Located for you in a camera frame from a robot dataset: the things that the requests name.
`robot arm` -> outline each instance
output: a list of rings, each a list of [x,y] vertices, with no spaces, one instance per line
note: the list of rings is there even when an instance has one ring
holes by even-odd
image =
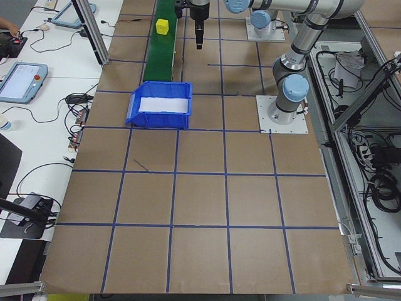
[[[365,0],[224,0],[227,9],[238,14],[247,8],[320,14],[326,19],[345,18],[358,11]]]
[[[365,0],[224,0],[232,13],[241,13],[247,8],[296,11],[308,14],[296,35],[291,49],[281,57],[285,68],[303,70],[305,56],[315,45],[329,19],[345,18],[358,11]]]
[[[210,0],[176,0],[174,6],[179,19],[182,10],[189,9],[189,16],[195,21],[196,49],[202,49],[204,21],[209,18]]]
[[[305,58],[314,47],[329,19],[345,18],[358,11],[365,0],[224,0],[232,13],[247,8],[296,11],[307,14],[291,48],[273,66],[278,96],[268,109],[273,122],[287,125],[296,116],[299,103],[308,94],[309,84],[299,72],[305,68]]]

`white table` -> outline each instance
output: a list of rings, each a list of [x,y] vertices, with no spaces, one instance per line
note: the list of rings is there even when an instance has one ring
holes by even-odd
[[[45,1],[38,0],[36,5],[43,6]],[[91,0],[90,2],[97,5],[95,17],[101,33],[113,35],[114,28],[101,24],[100,20],[104,19],[110,24],[114,24],[120,13],[123,0]],[[68,0],[59,0],[56,8],[61,9],[67,3]],[[21,31],[33,29],[43,24],[44,19],[54,15],[51,12],[35,9],[29,14],[21,27]],[[77,30],[54,24],[49,24],[49,26],[50,30],[45,32],[45,39],[35,45],[37,50],[57,48],[68,44],[72,33]],[[71,46],[46,53],[36,53],[29,47],[32,42],[42,37],[40,31],[28,32],[24,35],[28,37],[28,43],[18,58],[9,59],[5,64],[0,65],[0,77],[9,71],[15,61],[48,65],[48,76],[36,97],[30,104],[17,106],[29,108],[38,120],[51,120],[56,117],[58,101],[71,93],[85,93],[96,85],[102,68],[95,58],[89,40],[78,34],[74,35]],[[104,37],[104,41],[108,48],[111,38]],[[95,90],[96,88],[89,94],[94,95]],[[0,103],[0,112],[14,105],[12,103]],[[37,124],[29,112],[25,110],[12,109],[5,113],[5,116],[13,123],[13,128],[1,133],[23,151],[11,193],[16,192],[18,182],[35,167],[51,162],[68,163],[63,160],[63,156],[69,158],[76,156],[75,153],[68,151],[69,133],[64,125],[64,117],[67,112],[68,107],[65,102],[62,102],[60,104],[60,117],[56,121],[46,124]],[[74,122],[75,117],[70,114],[67,123],[73,125]],[[30,193],[34,191],[38,194],[51,196],[62,204],[70,174],[71,169],[69,167],[46,166],[28,176],[21,185],[20,192]],[[9,196],[8,200],[12,201],[15,198],[15,196]],[[54,204],[53,211],[58,210],[58,205]],[[1,218],[6,216],[7,212],[5,211],[0,214]],[[3,224],[4,221],[0,221],[0,228],[3,227]],[[53,229],[46,230],[42,239],[51,241],[52,235]],[[20,239],[0,238],[0,285],[5,284],[7,280],[21,242]]]

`cardboard surface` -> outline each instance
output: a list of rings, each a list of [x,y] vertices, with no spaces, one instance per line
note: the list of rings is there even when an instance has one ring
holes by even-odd
[[[397,0],[367,0],[361,12],[388,60],[401,51],[401,13]]]
[[[154,4],[125,0],[119,19],[149,18]],[[211,1],[201,51],[193,21],[179,21],[174,80],[194,84],[189,130],[123,124],[151,26],[117,23],[118,61],[103,69],[41,276],[49,292],[345,292],[309,118],[308,135],[259,133],[255,96],[277,94],[271,65],[288,44],[245,42],[248,15]]]

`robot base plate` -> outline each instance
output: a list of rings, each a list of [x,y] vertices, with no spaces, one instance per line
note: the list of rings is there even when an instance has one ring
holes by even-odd
[[[248,36],[248,41],[252,42],[273,42],[273,43],[285,43],[286,37],[284,36],[284,31],[282,29],[275,29],[274,31],[266,31],[265,33],[258,35],[251,23],[251,18],[246,17],[246,33]],[[279,19],[276,21],[276,26],[282,26]]]
[[[308,134],[305,115],[299,114],[294,121],[288,125],[279,125],[273,122],[268,116],[269,106],[276,100],[277,96],[258,95],[256,103],[258,105],[259,126],[261,133],[274,134]],[[299,106],[298,111],[302,111],[302,106]]]

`white container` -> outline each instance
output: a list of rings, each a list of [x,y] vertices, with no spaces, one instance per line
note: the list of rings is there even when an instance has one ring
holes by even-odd
[[[11,122],[0,113],[0,130],[9,130],[11,128]]]

